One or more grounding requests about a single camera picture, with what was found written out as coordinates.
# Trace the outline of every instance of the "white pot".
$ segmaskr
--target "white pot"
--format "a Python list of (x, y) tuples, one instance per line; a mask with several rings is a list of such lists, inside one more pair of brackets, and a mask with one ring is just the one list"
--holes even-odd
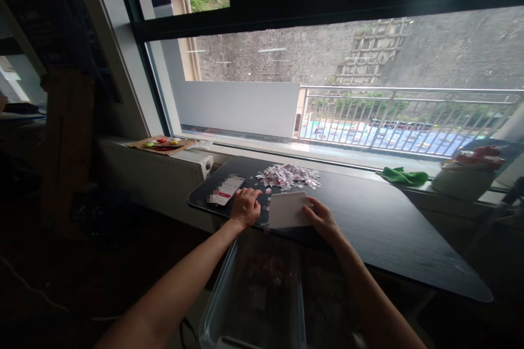
[(440, 173), (431, 182), (431, 187), (441, 194), (460, 200), (475, 201), (489, 190), (495, 180), (495, 172), (485, 172), (466, 166), (446, 167), (452, 163), (447, 160), (440, 163)]

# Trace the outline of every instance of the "green cloth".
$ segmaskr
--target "green cloth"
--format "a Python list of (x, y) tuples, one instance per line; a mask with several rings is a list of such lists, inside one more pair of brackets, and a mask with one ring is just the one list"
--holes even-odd
[(387, 166), (382, 172), (377, 172), (377, 174), (384, 177), (390, 183), (413, 186), (423, 185), (429, 178), (425, 172), (404, 172), (404, 168), (391, 169)]

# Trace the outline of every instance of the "forearm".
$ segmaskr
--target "forearm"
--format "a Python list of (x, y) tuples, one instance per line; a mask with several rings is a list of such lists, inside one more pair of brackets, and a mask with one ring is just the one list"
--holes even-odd
[(332, 246), (354, 294), (365, 337), (371, 348), (425, 348), (402, 314), (385, 295), (368, 271), (360, 256), (343, 236)]
[(98, 347), (163, 347), (242, 229), (238, 222), (227, 221), (127, 311), (105, 334)]

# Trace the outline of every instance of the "person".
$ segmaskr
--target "person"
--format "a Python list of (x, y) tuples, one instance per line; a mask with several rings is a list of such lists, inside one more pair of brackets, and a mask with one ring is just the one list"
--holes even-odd
[[(209, 239), (171, 268), (138, 302), (116, 321), (96, 348), (162, 348), (204, 289), (229, 245), (260, 216), (262, 191), (242, 188), (235, 193), (229, 220)], [(338, 227), (331, 210), (310, 197), (303, 206), (316, 231), (331, 245), (354, 294), (364, 338), (370, 348), (425, 348)]]

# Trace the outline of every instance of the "pile of shredded paper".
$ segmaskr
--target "pile of shredded paper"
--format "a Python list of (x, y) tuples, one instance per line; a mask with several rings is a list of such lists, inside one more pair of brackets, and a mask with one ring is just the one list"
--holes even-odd
[(288, 191), (293, 186), (303, 188), (303, 184), (315, 189), (322, 186), (317, 180), (319, 177), (320, 173), (317, 170), (289, 164), (275, 164), (256, 176), (261, 183), (264, 183), (264, 186), (278, 186), (282, 188), (282, 191)]

